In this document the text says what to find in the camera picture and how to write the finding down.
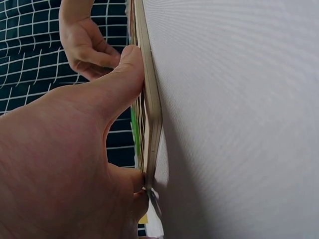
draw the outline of yellow paper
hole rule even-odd
[[[148,223],[148,216],[145,214],[139,221],[139,224],[146,224]]]

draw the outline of wrist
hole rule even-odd
[[[93,0],[62,0],[59,21],[64,24],[74,24],[91,17]]]

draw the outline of gray wall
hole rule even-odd
[[[144,2],[166,238],[319,238],[319,1]]]

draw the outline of hand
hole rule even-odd
[[[0,238],[136,239],[144,178],[108,163],[106,137],[142,90],[138,47],[95,81],[0,118]]]
[[[60,18],[60,38],[70,67],[88,80],[110,72],[120,54],[103,38],[98,26],[88,17],[78,21]]]

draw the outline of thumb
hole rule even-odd
[[[119,65],[108,75],[83,84],[86,87],[86,103],[94,107],[97,115],[106,123],[126,110],[142,91],[144,64],[137,46],[127,46]]]

